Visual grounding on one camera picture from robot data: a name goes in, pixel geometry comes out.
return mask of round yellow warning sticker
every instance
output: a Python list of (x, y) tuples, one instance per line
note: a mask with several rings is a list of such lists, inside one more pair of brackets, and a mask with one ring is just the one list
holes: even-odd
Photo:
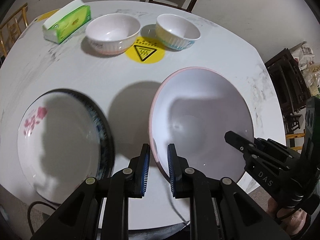
[(165, 49), (157, 39), (138, 37), (125, 53), (130, 59), (136, 62), (150, 64), (163, 59)]

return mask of warning triangle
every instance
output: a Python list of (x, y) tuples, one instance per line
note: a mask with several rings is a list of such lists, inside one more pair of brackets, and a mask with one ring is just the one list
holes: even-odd
[(145, 61), (147, 58), (149, 58), (152, 54), (154, 54), (157, 50), (153, 48), (143, 47), (134, 45), (134, 48), (136, 49), (141, 61)]

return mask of table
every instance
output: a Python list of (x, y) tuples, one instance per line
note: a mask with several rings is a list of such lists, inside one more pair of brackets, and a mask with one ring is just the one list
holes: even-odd
[[(55, 88), (88, 95), (107, 116), (115, 139), (114, 172), (127, 167), (129, 159), (140, 154), (142, 143), (148, 142), (149, 109), (161, 82), (188, 66), (210, 68), (225, 76), (248, 104), (255, 137), (285, 144), (276, 92), (258, 52), (246, 41), (211, 21), (170, 7), (135, 1), (87, 4), (92, 18), (120, 12), (137, 17), (142, 26), (155, 24), (160, 14), (177, 14), (193, 22), (202, 37), (187, 50), (168, 50), (161, 61), (141, 64), (126, 54), (104, 57), (92, 52), (85, 39), (87, 24), (58, 45), (44, 40), (44, 21), (33, 21), (0, 69), (0, 184), (20, 200), (30, 204), (42, 198), (20, 168), (19, 123), (36, 98)], [(258, 186), (247, 173), (238, 184), (247, 193)], [(129, 229), (157, 228), (188, 220), (188, 201), (172, 198), (169, 183), (152, 159), (145, 197), (129, 200)]]

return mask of white wall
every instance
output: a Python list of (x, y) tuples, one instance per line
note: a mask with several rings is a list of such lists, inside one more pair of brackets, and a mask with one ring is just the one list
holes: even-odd
[[(27, 15), (31, 21), (70, 1), (16, 0), (7, 16), (28, 2)], [(304, 0), (198, 0), (193, 13), (251, 43), (264, 62), (282, 49), (291, 48), (304, 40), (311, 45), (316, 61), (320, 62), (320, 25)]]

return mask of yellow sticker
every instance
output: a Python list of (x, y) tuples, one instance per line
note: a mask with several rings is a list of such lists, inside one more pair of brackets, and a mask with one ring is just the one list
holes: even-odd
[(165, 49), (157, 39), (138, 37), (125, 53), (136, 62), (150, 64), (163, 59)]
[(47, 19), (47, 18), (51, 17), (54, 13), (56, 13), (56, 12), (59, 11), (59, 10), (60, 10), (60, 9), (56, 9), (56, 10), (47, 12), (47, 13), (45, 13), (45, 14), (43, 14), (43, 15), (40, 15), (40, 16), (38, 17), (38, 19), (36, 19), (36, 22), (40, 22), (40, 21), (42, 21), (42, 20), (44, 20), (44, 19)]

